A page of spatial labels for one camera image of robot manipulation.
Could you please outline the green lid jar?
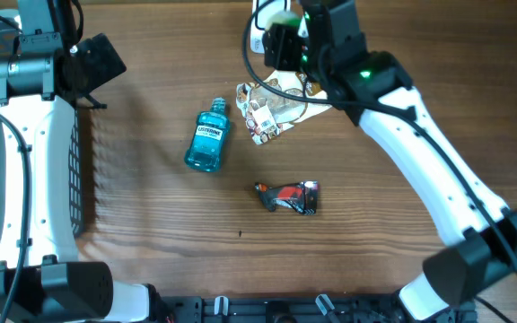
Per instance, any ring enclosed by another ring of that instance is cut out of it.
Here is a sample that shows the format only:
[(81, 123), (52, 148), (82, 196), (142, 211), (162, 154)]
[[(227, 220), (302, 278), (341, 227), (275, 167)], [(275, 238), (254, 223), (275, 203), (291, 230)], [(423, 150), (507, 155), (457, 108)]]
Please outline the green lid jar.
[(265, 30), (270, 30), (275, 24), (282, 24), (298, 29), (301, 25), (302, 17), (292, 11), (280, 11), (267, 19)]

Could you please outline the white brown snack pouch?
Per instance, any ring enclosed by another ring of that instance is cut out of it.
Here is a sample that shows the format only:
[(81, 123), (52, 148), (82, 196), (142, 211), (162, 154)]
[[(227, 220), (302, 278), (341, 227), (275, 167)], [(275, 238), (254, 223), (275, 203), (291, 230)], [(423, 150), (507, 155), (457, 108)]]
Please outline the white brown snack pouch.
[[(275, 71), (265, 80), (265, 83), (296, 97), (327, 99), (327, 94), (320, 85), (308, 81), (303, 73)], [(257, 145), (276, 139), (284, 131), (331, 108), (328, 104), (288, 100), (257, 83), (237, 85), (236, 106), (245, 118), (245, 125), (251, 139)]]

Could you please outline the blue mouthwash bottle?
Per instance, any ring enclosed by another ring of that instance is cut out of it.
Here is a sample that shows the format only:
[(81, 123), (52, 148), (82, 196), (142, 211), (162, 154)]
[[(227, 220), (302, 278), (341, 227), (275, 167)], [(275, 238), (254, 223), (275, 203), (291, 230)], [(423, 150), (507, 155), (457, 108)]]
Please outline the blue mouthwash bottle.
[(227, 103), (214, 98), (210, 109), (197, 116), (195, 132), (184, 162), (194, 170), (216, 172), (222, 164), (223, 145), (230, 131)]

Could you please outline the black red snack packet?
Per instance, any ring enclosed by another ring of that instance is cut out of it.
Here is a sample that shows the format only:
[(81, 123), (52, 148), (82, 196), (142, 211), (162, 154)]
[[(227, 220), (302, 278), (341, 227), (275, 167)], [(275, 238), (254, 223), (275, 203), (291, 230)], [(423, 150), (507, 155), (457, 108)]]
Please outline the black red snack packet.
[(283, 206), (293, 209), (302, 215), (314, 215), (317, 213), (319, 182), (307, 180), (279, 187), (269, 187), (267, 184), (257, 182), (255, 190), (259, 200), (269, 212), (274, 212), (276, 207)]

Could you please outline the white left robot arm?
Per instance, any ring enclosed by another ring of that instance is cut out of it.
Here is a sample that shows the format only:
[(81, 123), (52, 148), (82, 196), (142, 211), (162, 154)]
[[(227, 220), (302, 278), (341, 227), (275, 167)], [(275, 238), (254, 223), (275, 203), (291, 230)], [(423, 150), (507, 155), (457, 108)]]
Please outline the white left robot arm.
[(86, 38), (81, 5), (21, 1), (13, 52), (0, 59), (5, 144), (0, 240), (3, 322), (144, 322), (156, 295), (83, 262), (72, 218), (81, 211), (77, 102), (123, 74), (104, 35)]

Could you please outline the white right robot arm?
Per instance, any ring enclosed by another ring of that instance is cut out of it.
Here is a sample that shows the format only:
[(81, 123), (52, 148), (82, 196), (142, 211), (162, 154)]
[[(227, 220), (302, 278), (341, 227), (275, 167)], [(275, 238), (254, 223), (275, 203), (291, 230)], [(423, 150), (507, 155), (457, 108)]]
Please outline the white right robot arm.
[(262, 42), (266, 65), (317, 83), (326, 103), (389, 155), (431, 215), (443, 249), (399, 290), (409, 319), (431, 319), (517, 278), (517, 209), (461, 159), (400, 62), (368, 49), (353, 2), (305, 1), (301, 13), (274, 13)]

